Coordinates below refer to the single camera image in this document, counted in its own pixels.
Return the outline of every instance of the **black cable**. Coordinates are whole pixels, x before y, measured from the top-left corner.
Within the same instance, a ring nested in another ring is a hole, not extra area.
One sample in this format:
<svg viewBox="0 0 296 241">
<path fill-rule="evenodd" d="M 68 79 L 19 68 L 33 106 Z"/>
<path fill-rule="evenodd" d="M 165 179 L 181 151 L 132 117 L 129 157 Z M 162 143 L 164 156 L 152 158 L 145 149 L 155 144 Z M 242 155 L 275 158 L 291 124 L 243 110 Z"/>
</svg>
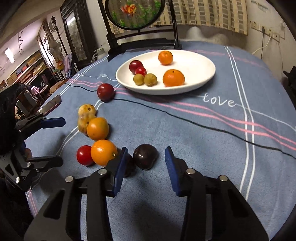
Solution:
<svg viewBox="0 0 296 241">
<path fill-rule="evenodd" d="M 261 60 L 262 60 L 265 28 L 262 27 L 261 31 L 262 31 L 262 33 L 263 33 L 263 36 L 262 36 L 262 49 L 261 49 Z"/>
<path fill-rule="evenodd" d="M 67 83 L 65 83 L 65 85 L 68 85 L 68 86 L 71 86 L 71 87 L 78 87 L 78 88 L 82 88 L 82 89 L 84 89 L 84 90 L 86 90 L 86 91 L 89 91 L 89 92 L 96 92 L 96 90 L 95 90 L 95 91 L 91 91 L 91 90 L 85 89 L 85 88 L 84 88 L 84 87 L 82 87 L 82 86 L 73 86 L 73 85 L 69 85 L 69 84 L 67 84 Z"/>
<path fill-rule="evenodd" d="M 73 86 L 73 85 L 69 85 L 69 86 L 71 86 L 71 87 L 79 87 L 79 88 L 83 88 L 83 87 L 81 87 L 81 86 Z M 244 142 L 247 142 L 247 143 L 249 143 L 249 144 L 251 144 L 251 145 L 254 145 L 254 146 L 257 146 L 257 147 L 260 147 L 260 148 L 264 148 L 264 149 L 267 149 L 267 150 L 275 150 L 275 151 L 279 151 L 279 152 L 283 153 L 284 155 L 290 156 L 290 157 L 292 157 L 292 158 L 294 158 L 294 159 L 296 160 L 296 157 L 294 157 L 293 155 L 291 155 L 291 154 L 289 154 L 289 153 L 286 153 L 286 152 L 282 151 L 282 150 L 279 149 L 279 148 L 276 148 L 276 147 L 269 147 L 269 146 L 263 146 L 263 145 L 260 145 L 260 144 L 257 144 L 257 143 L 253 143 L 253 142 L 251 142 L 251 141 L 247 141 L 247 140 L 245 140 L 245 139 L 239 137 L 238 135 L 236 135 L 236 134 L 234 134 L 234 133 L 231 133 L 231 132 L 229 132 L 229 131 L 222 130 L 222 129 L 218 129 L 218 128 L 214 128 L 214 127 L 204 126 L 204 125 L 202 125 L 202 124 L 198 124 L 198 123 L 196 123 L 196 122 L 194 122 L 194 121 L 191 121 L 191 120 L 188 120 L 188 119 L 185 119 L 185 118 L 182 118 L 182 117 L 179 117 L 179 116 L 173 115 L 173 114 L 171 114 L 171 113 L 169 113 L 169 112 L 167 112 L 167 111 L 165 111 L 165 110 L 161 110 L 161 109 L 158 109 L 158 108 L 154 108 L 154 107 L 151 107 L 151 106 L 148 106 L 148 105 L 145 105 L 145 104 L 142 104 L 142 103 L 138 103 L 138 102 L 135 102 L 135 101 L 132 101 L 132 100 L 119 99 L 119 98 L 114 98 L 113 100 L 119 100 L 119 101 L 125 101 L 125 102 L 135 103 L 135 104 L 139 104 L 139 105 L 142 105 L 142 106 L 148 107 L 148 108 L 153 109 L 153 110 L 158 110 L 158 111 L 160 111 L 160 112 L 166 113 L 166 114 L 168 114 L 168 115 L 170 115 L 170 116 L 172 116 L 172 117 L 175 117 L 175 118 L 177 118 L 177 119 L 180 119 L 180 120 L 186 121 L 186 122 L 188 122 L 188 123 L 194 124 L 194 125 L 196 125 L 196 126 L 199 126 L 199 127 L 201 127 L 201 128 L 205 128 L 205 129 L 208 129 L 208 130 L 217 131 L 217 132 L 221 132 L 221 133 L 226 133 L 226 134 L 232 135 L 232 136 L 234 136 L 234 137 L 236 137 L 236 138 L 238 138 L 238 139 L 240 139 L 240 140 L 242 140 L 242 141 L 244 141 Z"/>
</svg>

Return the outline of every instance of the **green fruit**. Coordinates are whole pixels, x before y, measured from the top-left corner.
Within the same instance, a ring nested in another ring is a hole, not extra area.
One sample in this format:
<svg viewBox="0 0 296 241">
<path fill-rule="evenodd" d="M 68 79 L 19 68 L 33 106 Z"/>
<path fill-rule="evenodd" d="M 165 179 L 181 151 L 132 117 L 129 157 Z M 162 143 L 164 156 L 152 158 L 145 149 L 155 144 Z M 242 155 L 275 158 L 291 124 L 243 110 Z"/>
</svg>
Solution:
<svg viewBox="0 0 296 241">
<path fill-rule="evenodd" d="M 145 85 L 151 87 L 157 84 L 157 78 L 154 74 L 147 74 L 144 77 Z"/>
<path fill-rule="evenodd" d="M 133 77 L 133 81 L 135 82 L 136 85 L 143 85 L 144 84 L 144 76 L 141 74 L 136 74 Z"/>
</svg>

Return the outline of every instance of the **yellow pear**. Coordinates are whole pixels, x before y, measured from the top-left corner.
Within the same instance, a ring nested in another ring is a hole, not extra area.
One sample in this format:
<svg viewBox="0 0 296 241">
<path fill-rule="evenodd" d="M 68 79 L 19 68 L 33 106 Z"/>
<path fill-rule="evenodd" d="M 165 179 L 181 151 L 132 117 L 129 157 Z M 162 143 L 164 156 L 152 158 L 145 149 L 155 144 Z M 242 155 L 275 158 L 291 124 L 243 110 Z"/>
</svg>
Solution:
<svg viewBox="0 0 296 241">
<path fill-rule="evenodd" d="M 87 135 L 87 126 L 89 125 L 89 122 L 96 118 L 96 116 L 93 113 L 84 113 L 81 116 L 78 117 L 78 130 Z"/>
<path fill-rule="evenodd" d="M 91 113 L 91 114 L 96 114 L 96 109 L 92 104 L 84 104 L 79 107 L 78 110 L 78 115 L 81 116 L 84 113 Z"/>
</svg>

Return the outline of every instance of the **smartphone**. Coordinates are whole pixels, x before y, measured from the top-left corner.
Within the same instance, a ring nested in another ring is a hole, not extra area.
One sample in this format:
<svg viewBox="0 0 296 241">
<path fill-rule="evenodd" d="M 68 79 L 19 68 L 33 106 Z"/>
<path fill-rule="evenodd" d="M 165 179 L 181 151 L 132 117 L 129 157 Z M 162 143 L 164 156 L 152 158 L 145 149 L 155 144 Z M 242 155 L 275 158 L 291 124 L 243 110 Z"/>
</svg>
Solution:
<svg viewBox="0 0 296 241">
<path fill-rule="evenodd" d="M 61 102 L 62 102 L 62 97 L 60 95 L 57 95 L 50 102 L 48 102 L 45 106 L 40 108 L 40 110 L 37 112 L 37 114 L 43 113 L 43 115 L 46 116 L 50 112 L 52 112 L 55 108 L 57 108 L 61 104 Z"/>
</svg>

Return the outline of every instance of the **metal bolt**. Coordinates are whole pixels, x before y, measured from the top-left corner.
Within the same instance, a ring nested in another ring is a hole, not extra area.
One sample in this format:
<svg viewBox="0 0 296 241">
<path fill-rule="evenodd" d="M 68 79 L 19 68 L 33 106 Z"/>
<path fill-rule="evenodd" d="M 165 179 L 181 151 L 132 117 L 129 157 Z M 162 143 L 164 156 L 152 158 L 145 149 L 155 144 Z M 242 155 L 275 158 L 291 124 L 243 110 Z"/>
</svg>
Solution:
<svg viewBox="0 0 296 241">
<path fill-rule="evenodd" d="M 222 181 L 222 182 L 226 182 L 228 180 L 228 177 L 225 176 L 225 175 L 221 175 L 219 176 L 219 179 Z"/>
<path fill-rule="evenodd" d="M 99 170 L 100 175 L 104 175 L 106 173 L 107 173 L 107 170 L 105 168 L 102 168 L 102 169 Z"/>
<path fill-rule="evenodd" d="M 70 182 L 72 182 L 74 180 L 74 178 L 72 177 L 72 176 L 67 176 L 66 178 L 65 178 L 65 181 L 67 182 L 67 183 L 70 183 Z"/>
<path fill-rule="evenodd" d="M 195 173 L 195 170 L 193 168 L 188 168 L 186 170 L 187 174 L 194 174 Z"/>
</svg>

